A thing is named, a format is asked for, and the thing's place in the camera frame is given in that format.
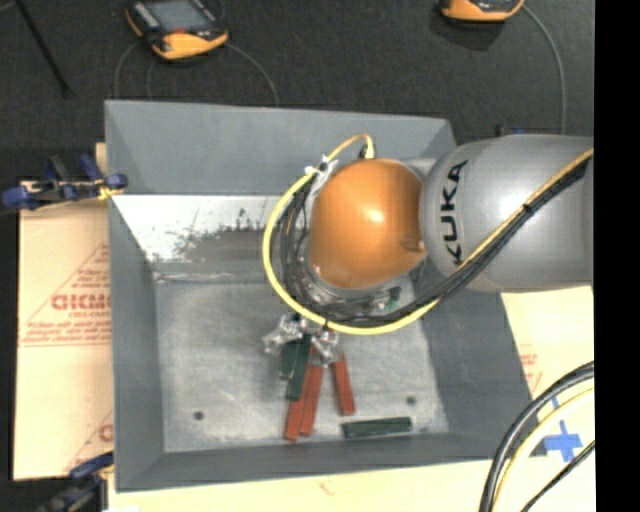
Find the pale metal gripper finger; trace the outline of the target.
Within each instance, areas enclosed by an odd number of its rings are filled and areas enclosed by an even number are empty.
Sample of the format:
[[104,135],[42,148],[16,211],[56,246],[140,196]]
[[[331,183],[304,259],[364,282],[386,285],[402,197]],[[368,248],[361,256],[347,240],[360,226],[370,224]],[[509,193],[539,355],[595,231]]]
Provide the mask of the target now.
[[311,337],[311,364],[327,368],[341,357],[340,335],[338,332],[322,327]]
[[304,334],[287,334],[284,330],[285,315],[277,327],[262,337],[266,354],[279,358],[278,375],[281,380],[290,380],[301,355]]

